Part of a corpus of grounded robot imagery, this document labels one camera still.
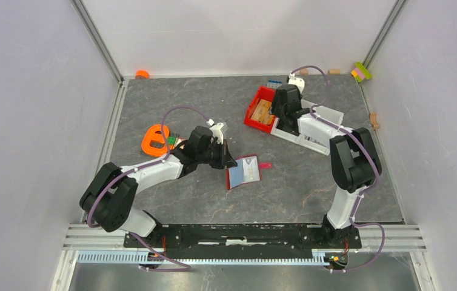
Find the red leather card holder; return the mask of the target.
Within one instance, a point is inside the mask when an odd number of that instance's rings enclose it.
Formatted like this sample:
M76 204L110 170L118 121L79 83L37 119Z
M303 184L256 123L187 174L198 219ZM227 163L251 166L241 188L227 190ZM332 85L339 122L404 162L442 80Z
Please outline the red leather card holder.
M228 190L235 187L259 182L262 180L262 170L271 169L271 162L260 162L257 154L245 155L236 159L236 166L226 170L226 186Z

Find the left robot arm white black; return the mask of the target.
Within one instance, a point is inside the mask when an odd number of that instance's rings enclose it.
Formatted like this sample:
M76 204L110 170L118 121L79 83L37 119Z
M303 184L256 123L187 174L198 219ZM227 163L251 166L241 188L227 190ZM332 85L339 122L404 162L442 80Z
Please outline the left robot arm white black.
M217 170L236 167L224 137L227 128L224 122L197 126L168 155L133 166L104 164L79 201L90 227L135 233L147 247L157 246L162 239L159 223L151 214L134 208L135 196L162 182L183 178L202 164Z

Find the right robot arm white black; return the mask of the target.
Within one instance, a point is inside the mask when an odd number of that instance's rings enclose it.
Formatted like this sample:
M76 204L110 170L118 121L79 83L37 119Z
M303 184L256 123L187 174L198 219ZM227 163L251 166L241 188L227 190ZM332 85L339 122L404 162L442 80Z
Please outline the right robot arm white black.
M314 106L304 107L300 89L291 84L275 90L270 113L276 117L274 135L330 157L337 188L323 218L321 238L325 245L338 247L355 226L364 191L381 173L369 130L343 127L323 118Z

